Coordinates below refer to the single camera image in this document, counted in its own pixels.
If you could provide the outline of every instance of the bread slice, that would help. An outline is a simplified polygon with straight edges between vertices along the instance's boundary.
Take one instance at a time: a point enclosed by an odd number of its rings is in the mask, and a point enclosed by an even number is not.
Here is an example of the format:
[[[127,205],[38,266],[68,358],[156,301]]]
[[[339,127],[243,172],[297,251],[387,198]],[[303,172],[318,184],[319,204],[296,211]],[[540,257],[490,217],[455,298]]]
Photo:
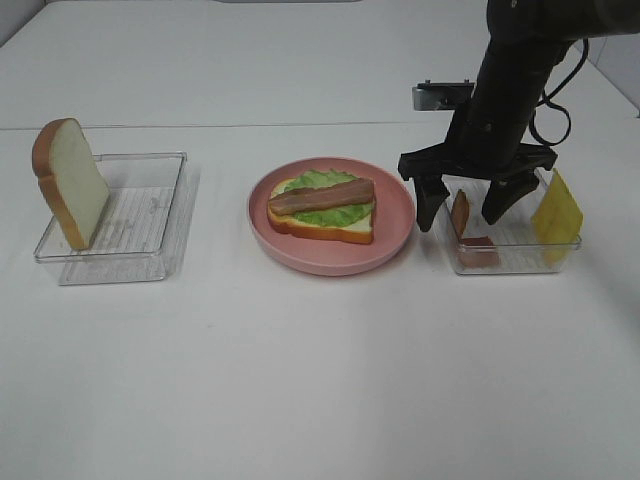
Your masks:
[[[293,178],[278,183],[271,191],[270,198],[284,192],[285,187]],[[276,215],[267,205],[267,216],[273,229],[279,233],[289,233],[294,237],[310,238],[314,240],[339,240],[347,243],[369,244],[373,241],[373,215],[366,217],[345,227],[322,227],[297,220],[293,215]]]
[[[69,245],[75,250],[89,248],[109,187],[78,121],[63,118],[48,123],[33,145],[31,159],[40,190]]]
[[[453,201],[453,207],[451,207],[451,220],[453,221],[453,228],[456,230],[459,238],[462,238],[464,230],[467,228],[470,210],[471,206],[469,205],[466,193],[458,190],[456,198]]]

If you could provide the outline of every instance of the pink plate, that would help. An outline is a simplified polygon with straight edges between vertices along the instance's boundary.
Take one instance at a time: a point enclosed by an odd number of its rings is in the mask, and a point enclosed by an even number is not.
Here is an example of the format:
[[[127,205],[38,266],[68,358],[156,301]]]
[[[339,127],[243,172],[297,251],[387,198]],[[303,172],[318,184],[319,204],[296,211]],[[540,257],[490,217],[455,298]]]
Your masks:
[[[312,168],[333,168],[374,181],[376,212],[370,245],[297,238],[271,228],[267,201],[273,187]],[[353,275],[382,265],[402,248],[415,222],[413,200],[399,179],[368,163],[334,157],[299,160],[269,173],[253,188],[248,214],[253,233],[269,255],[296,270],[327,276]]]

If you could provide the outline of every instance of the cable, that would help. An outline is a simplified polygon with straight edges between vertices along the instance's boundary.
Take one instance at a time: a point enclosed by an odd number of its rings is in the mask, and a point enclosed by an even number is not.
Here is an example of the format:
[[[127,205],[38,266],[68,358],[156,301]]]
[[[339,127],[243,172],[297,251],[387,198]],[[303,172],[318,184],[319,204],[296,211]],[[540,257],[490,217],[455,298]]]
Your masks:
[[[538,129],[536,128],[536,111],[533,111],[533,115],[531,116],[531,120],[529,121],[529,131],[531,132],[531,136],[541,145],[544,145],[546,147],[554,147],[556,145],[560,145],[562,142],[564,142],[567,138],[569,138],[569,135],[571,134],[571,115],[569,115],[569,111],[564,108],[561,105],[558,105],[557,103],[554,103],[551,101],[551,99],[553,97],[555,97],[558,93],[560,93],[560,91],[566,87],[569,82],[571,82],[571,80],[573,80],[573,78],[578,74],[578,72],[582,69],[582,67],[584,66],[584,64],[587,62],[587,59],[589,58],[589,40],[588,39],[583,39],[582,40],[582,56],[580,57],[580,61],[578,62],[578,64],[575,66],[575,68],[571,71],[571,73],[569,73],[569,75],[567,75],[567,78],[565,78],[562,82],[560,82],[560,84],[549,94],[547,95],[547,93],[543,90],[542,91],[542,100],[540,100],[538,102],[537,107],[540,107],[542,105],[546,105],[547,107],[549,107],[552,110],[557,110],[559,112],[562,112],[565,117],[567,117],[567,130],[564,134],[564,136],[557,142],[551,142],[545,138],[542,137],[542,135],[540,135],[540,133],[538,132]]]

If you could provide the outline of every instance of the yellow cheese slice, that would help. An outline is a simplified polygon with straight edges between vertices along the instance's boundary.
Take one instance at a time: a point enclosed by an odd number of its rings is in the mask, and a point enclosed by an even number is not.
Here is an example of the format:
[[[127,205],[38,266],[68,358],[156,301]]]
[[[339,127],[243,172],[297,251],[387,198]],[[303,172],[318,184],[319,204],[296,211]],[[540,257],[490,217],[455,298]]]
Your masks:
[[[549,189],[538,206],[538,210],[531,217],[538,242],[550,247],[544,252],[547,264],[553,265],[565,258],[569,248],[560,245],[575,242],[582,228],[584,216],[577,202],[571,195],[567,184],[558,172],[553,170],[553,178]]]

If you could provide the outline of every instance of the bacon strip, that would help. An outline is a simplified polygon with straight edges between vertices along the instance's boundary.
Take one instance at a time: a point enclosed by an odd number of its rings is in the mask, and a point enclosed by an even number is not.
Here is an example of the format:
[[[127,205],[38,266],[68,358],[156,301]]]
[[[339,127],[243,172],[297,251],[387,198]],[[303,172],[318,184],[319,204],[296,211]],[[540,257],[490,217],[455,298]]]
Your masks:
[[[269,208],[276,215],[290,215],[295,212],[369,203],[372,200],[373,181],[358,178],[332,187],[289,190],[269,200]]]

